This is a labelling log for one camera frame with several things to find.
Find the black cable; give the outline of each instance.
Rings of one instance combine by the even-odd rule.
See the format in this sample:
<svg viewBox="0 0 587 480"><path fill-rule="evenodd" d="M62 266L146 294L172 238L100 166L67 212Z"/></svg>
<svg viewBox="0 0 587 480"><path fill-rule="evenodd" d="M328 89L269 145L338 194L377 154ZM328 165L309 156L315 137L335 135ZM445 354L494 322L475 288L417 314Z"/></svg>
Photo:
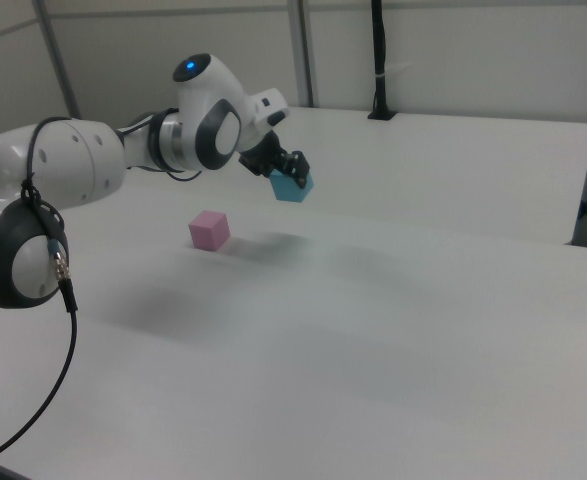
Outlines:
<svg viewBox="0 0 587 480"><path fill-rule="evenodd" d="M9 448L15 442L17 442L18 439L22 435L24 435L29 428L31 428L33 426L33 424L37 421L37 419L40 418L42 413L44 413L44 410L47 409L47 407L49 406L49 404L53 400L53 397L55 397L55 394L59 390L60 385L62 385L62 382L64 381L64 377L66 376L66 372L68 372L69 366L71 365L71 360L73 359L73 352L75 351L75 343L76 343L76 339L77 339L77 316L74 311L72 311L70 313L71 313L71 343L69 345L69 351L66 354L66 360L64 361L64 366L62 367L62 371L60 372L60 375L57 378L55 385L53 386L53 390L51 390L51 393L49 393L49 396L46 397L46 400L44 400L44 403L38 409L38 411L35 412L35 415L33 415L31 417L31 419L28 422L26 422L26 424L15 435L13 435L9 440L7 440L4 444L2 444L0 446L0 453L2 453L4 450Z"/></svg>
<svg viewBox="0 0 587 480"><path fill-rule="evenodd" d="M191 180L195 180L197 177L199 177L202 172L199 171L197 172L195 175L193 175L192 177L188 177L188 178L180 178L180 177L176 177L175 175L173 175L171 172L166 172L166 174L171 177L173 180L176 180L178 182L190 182Z"/></svg>
<svg viewBox="0 0 587 480"><path fill-rule="evenodd" d="M68 117L50 117L42 122L40 122L33 130L33 134L31 135L31 141L29 143L29 151L26 157L26 179L22 182L22 200L30 207L30 210L33 212L35 217L37 218L38 222L42 226L43 231L45 232L48 240L50 241L53 238L49 228L44 223L42 219L41 213L39 211L40 206L44 206L45 208L49 209L53 215L55 215L62 228L64 228L64 220L60 213L50 204L42 200L40 196L40 192L35 188L33 185L33 152L35 151L35 142L37 140L37 136L44 128L45 125L57 122L59 120L70 120ZM56 247L56 253L59 253L59 246ZM64 378L66 377L66 373L69 370L71 365L71 360L73 359L73 353L75 352L75 344L77 341L77 304L75 302L75 296L73 294L73 284L71 283L71 279L68 274L68 267L66 265L66 260L60 255L58 255L59 262L56 263L57 270L56 275L58 275L58 284L60 286L60 292L64 298L64 303L66 305L66 311L71 315L71 341L69 344L69 350L66 354L66 360L64 361L64 366L62 367L62 371L53 386L53 389L49 393L49 395L44 400L44 403L40 406L40 408L35 412L35 414L30 418L28 422L11 438L9 438L6 442L0 445L0 453L4 450L9 448L15 442L17 442L22 435L24 435L29 428L33 426L33 424L40 418L40 416L44 413L44 411L48 408L50 403L53 401L53 398L57 394L57 391L60 389Z"/></svg>
<svg viewBox="0 0 587 480"><path fill-rule="evenodd" d="M202 174L202 172L199 171L195 175L193 175L192 177L180 178L180 177L176 177L171 172L165 172L164 170L158 170L156 168L142 167L142 166L129 167L129 168L139 168L140 170L144 170L146 172L153 172L153 173L166 173L169 177L171 177L173 180L176 180L178 182L190 182L191 180L195 180L197 177L199 177Z"/></svg>
<svg viewBox="0 0 587 480"><path fill-rule="evenodd" d="M44 219L40 214L39 207L46 207L54 216L56 216L60 221L60 225L62 226L62 228L64 228L64 219L62 218L62 215L60 215L60 212L58 212L50 203L42 200L40 192L37 188L35 188L35 185L33 185L33 153L35 152L35 142L37 140L37 136L39 135L42 128L44 128L44 126L49 123L58 122L60 120L70 120L70 118L49 117L38 123L35 127L35 130L33 130L33 134L31 135L31 141L29 142L29 151L26 156L26 178L22 182L21 192L22 200L29 206L30 210L33 212L33 215L35 215L35 218L37 218L38 223L42 227L42 230L49 239L52 238L53 235L49 230L48 226L46 225L46 223L44 222Z"/></svg>
<svg viewBox="0 0 587 480"><path fill-rule="evenodd" d="M120 131L120 135L122 135L123 137L126 137L129 133L133 133L136 130L139 130L140 128L146 127L149 123L151 123L151 120L148 120L144 123L140 123L139 125L136 125L133 128L129 128L128 130Z"/></svg>

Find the wall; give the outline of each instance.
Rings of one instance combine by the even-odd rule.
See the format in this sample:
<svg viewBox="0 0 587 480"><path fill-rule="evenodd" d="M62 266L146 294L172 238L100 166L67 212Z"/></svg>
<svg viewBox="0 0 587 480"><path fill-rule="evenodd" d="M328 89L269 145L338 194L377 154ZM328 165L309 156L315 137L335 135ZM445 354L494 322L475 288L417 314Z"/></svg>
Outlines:
<svg viewBox="0 0 587 480"><path fill-rule="evenodd" d="M407 113L587 123L585 3L385 1L389 105ZM310 0L321 107L371 108L369 5ZM587 221L580 222L575 240L587 245Z"/></svg>
<svg viewBox="0 0 587 480"><path fill-rule="evenodd" d="M68 115L30 0L0 0L0 132Z"/></svg>
<svg viewBox="0 0 587 480"><path fill-rule="evenodd" d="M249 93L300 103L287 0L47 0L83 118L126 126L175 106L171 76L194 53L219 57Z"/></svg>

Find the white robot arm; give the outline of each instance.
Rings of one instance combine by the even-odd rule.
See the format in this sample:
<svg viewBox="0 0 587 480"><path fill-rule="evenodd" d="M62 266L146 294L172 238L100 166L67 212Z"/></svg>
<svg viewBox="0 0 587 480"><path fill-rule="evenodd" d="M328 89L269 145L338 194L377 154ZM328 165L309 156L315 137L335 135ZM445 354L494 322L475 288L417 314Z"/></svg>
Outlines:
<svg viewBox="0 0 587 480"><path fill-rule="evenodd" d="M217 170L239 152L255 175L277 169L306 187L306 159L283 150L272 131L289 113L279 91L245 94L233 73L208 54L182 61L173 80L179 108L127 128L62 119L35 135L34 125L0 134L0 307L33 307L57 291L48 237L59 241L65 256L68 244L57 212L46 205L62 209L104 198L122 185L127 168ZM38 206L39 218L22 198L29 149L33 181L48 202Z"/></svg>

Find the black pole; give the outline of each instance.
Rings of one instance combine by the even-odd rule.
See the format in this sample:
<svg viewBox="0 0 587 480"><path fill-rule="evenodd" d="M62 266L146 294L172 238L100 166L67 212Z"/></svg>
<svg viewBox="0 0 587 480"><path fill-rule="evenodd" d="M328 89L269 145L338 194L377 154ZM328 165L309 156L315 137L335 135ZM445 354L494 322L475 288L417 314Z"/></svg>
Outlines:
<svg viewBox="0 0 587 480"><path fill-rule="evenodd" d="M375 56L375 99L369 118L371 120L390 120L395 112L391 112L386 104L386 74L384 73L386 37L382 19L382 0L371 0L371 17L373 19L373 54Z"/></svg>

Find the white table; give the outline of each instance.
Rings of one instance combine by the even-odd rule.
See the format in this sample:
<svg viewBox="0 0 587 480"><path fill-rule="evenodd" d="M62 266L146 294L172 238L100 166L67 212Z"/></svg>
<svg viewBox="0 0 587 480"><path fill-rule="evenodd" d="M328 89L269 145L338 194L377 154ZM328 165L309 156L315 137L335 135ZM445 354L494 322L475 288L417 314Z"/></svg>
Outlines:
<svg viewBox="0 0 587 480"><path fill-rule="evenodd" d="M573 238L585 124L434 115L377 122L366 112L293 108L277 132L311 164L317 187L305 209L556 245ZM192 191L273 198L268 182L236 161Z"/></svg>
<svg viewBox="0 0 587 480"><path fill-rule="evenodd" d="M44 480L587 479L587 249L169 182L66 212L76 358L0 464ZM229 217L217 253L190 246L204 208ZM0 310L0 443L69 331L57 297Z"/></svg>

